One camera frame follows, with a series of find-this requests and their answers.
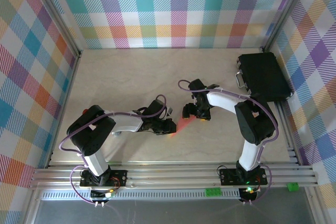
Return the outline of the black carrying case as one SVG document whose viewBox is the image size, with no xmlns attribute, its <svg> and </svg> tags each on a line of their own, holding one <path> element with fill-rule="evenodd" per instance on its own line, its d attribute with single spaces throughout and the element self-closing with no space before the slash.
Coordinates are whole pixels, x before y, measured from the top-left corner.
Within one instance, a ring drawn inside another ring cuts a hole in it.
<svg viewBox="0 0 336 224">
<path fill-rule="evenodd" d="M 248 94 L 260 94 L 267 102 L 284 101 L 292 90 L 272 52 L 243 54 L 237 58 L 236 82 Z"/>
</svg>

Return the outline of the grey metal sheet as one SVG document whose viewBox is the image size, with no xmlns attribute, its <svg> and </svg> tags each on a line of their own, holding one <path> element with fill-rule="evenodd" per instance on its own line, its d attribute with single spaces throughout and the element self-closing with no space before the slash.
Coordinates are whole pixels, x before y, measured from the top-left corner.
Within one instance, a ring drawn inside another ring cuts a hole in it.
<svg viewBox="0 0 336 224">
<path fill-rule="evenodd" d="M 300 202 L 288 208 L 265 200 L 117 200 L 105 207 L 82 201 L 42 201 L 33 224 L 316 224 Z"/>
</svg>

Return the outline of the red bottle with silver cap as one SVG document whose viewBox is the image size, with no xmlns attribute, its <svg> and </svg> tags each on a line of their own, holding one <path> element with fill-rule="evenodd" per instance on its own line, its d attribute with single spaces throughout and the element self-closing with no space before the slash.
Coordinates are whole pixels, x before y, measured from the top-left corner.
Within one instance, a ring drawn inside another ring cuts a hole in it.
<svg viewBox="0 0 336 224">
<path fill-rule="evenodd" d="M 82 113 L 85 114 L 87 111 L 88 111 L 88 109 L 84 109 Z M 111 132 L 111 134 L 112 134 L 113 136 L 116 136 L 116 137 L 117 137 L 117 136 L 120 136 L 120 135 L 121 135 L 121 132 Z"/>
</svg>

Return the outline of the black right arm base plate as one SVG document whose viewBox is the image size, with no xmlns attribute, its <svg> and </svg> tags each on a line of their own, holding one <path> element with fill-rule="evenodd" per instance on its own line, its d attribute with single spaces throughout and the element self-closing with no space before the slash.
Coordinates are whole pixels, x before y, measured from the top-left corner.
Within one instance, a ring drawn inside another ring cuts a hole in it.
<svg viewBox="0 0 336 224">
<path fill-rule="evenodd" d="M 268 180 L 263 168 L 244 172 L 242 169 L 223 168 L 219 170 L 222 186 L 267 185 Z"/>
</svg>

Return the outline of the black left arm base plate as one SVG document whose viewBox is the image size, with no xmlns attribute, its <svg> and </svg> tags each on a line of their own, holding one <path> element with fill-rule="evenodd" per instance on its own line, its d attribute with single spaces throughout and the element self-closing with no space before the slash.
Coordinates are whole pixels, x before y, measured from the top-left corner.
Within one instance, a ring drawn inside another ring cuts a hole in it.
<svg viewBox="0 0 336 224">
<path fill-rule="evenodd" d="M 80 172 L 81 187 L 125 187 L 127 182 L 127 170 L 107 170 L 100 176 L 94 175 L 90 170 Z"/>
</svg>

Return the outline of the aluminium corner post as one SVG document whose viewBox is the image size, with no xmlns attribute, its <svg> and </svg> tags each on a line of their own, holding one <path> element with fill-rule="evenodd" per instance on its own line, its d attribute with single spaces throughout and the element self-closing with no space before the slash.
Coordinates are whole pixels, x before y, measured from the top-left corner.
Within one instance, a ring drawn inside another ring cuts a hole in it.
<svg viewBox="0 0 336 224">
<path fill-rule="evenodd" d="M 265 42 L 260 48 L 260 51 L 271 51 L 272 46 L 276 42 L 276 39 L 279 37 L 284 24 L 286 23 L 298 1 L 299 0 L 281 0 L 281 3 L 275 15 L 275 20 L 273 20 L 270 24 L 269 33 L 265 37 Z"/>
<path fill-rule="evenodd" d="M 65 42 L 70 47 L 72 53 L 76 56 L 76 58 L 80 58 L 82 50 L 77 46 L 73 36 L 70 33 L 70 30 L 68 29 L 66 23 L 61 17 L 61 14 L 58 11 L 54 1 L 53 0 L 41 0 L 41 1 L 44 4 L 45 9 L 49 13 L 51 19 L 55 22 Z"/>
</svg>

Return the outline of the aluminium mounting rail beam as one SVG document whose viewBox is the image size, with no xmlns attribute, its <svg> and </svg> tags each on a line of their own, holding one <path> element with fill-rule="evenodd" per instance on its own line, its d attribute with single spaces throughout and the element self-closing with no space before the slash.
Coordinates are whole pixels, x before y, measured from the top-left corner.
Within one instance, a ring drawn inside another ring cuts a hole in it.
<svg viewBox="0 0 336 224">
<path fill-rule="evenodd" d="M 220 187 L 218 172 L 232 163 L 137 163 L 112 164 L 111 169 L 127 170 L 126 189 L 202 189 Z M 298 183 L 301 187 L 317 186 L 316 173 L 311 166 L 297 163 L 269 163 L 265 166 L 268 185 L 286 187 Z M 69 178 L 79 187 L 80 169 L 68 163 L 37 169 L 30 182 L 31 189 L 69 189 Z"/>
</svg>

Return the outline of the small controller circuit board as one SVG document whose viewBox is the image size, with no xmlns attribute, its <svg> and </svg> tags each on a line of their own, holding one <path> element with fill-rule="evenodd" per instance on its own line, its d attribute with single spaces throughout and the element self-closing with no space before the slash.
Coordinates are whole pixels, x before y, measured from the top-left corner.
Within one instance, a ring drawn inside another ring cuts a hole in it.
<svg viewBox="0 0 336 224">
<path fill-rule="evenodd" d="M 116 194 L 115 189 L 108 190 L 90 190 L 90 199 L 92 201 L 109 201 Z"/>
<path fill-rule="evenodd" d="M 258 192 L 260 192 L 260 187 L 246 187 L 239 189 L 240 201 L 248 202 L 254 201 L 257 198 Z"/>
</svg>

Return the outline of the long green toy brick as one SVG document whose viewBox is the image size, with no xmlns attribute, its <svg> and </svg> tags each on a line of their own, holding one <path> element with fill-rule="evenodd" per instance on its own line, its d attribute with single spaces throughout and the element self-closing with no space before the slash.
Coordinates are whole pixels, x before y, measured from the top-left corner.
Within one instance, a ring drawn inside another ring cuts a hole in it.
<svg viewBox="0 0 336 224">
<path fill-rule="evenodd" d="M 205 196 L 206 197 L 220 197 L 222 196 L 222 190 L 220 187 L 206 188 Z"/>
</svg>

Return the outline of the aluminium side rail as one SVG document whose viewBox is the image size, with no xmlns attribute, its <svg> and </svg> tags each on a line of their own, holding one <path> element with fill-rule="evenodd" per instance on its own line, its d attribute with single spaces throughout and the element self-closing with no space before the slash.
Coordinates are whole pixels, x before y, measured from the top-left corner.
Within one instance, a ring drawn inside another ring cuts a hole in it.
<svg viewBox="0 0 336 224">
<path fill-rule="evenodd" d="M 49 163 L 50 163 L 51 157 L 52 157 L 53 152 L 54 152 L 54 150 L 56 148 L 56 144 L 58 142 L 58 135 L 59 135 L 59 132 L 60 132 L 61 124 L 62 124 L 62 121 L 63 121 L 64 116 L 65 116 L 66 107 L 67 107 L 67 104 L 68 104 L 68 100 L 70 98 L 71 89 L 73 87 L 73 83 L 74 83 L 75 78 L 76 78 L 76 74 L 77 74 L 77 71 L 78 71 L 78 68 L 79 68 L 81 57 L 82 57 L 82 54 L 80 54 L 76 58 L 76 61 L 75 61 L 75 64 L 74 64 L 74 68 L 73 68 L 73 72 L 72 72 L 72 75 L 71 75 L 71 78 L 70 78 L 70 81 L 69 81 L 69 85 L 68 85 L 67 90 L 66 90 L 66 96 L 65 96 L 65 99 L 64 99 L 64 104 L 63 104 L 63 106 L 61 107 L 61 110 L 60 110 L 60 118 L 57 121 L 57 127 L 56 127 L 56 130 L 55 130 L 55 135 L 52 138 L 52 142 L 51 142 L 50 148 L 49 148 L 49 150 L 48 150 L 48 152 L 46 154 L 46 160 L 45 160 L 42 168 L 48 168 L 49 167 Z"/>
<path fill-rule="evenodd" d="M 285 108 L 282 102 L 275 102 L 277 115 L 279 116 L 278 122 L 282 130 L 282 136 L 285 139 L 290 163 L 302 165 L 302 160 L 298 154 L 298 149 L 295 143 L 294 134 L 290 126 L 289 119 L 286 115 Z"/>
</svg>

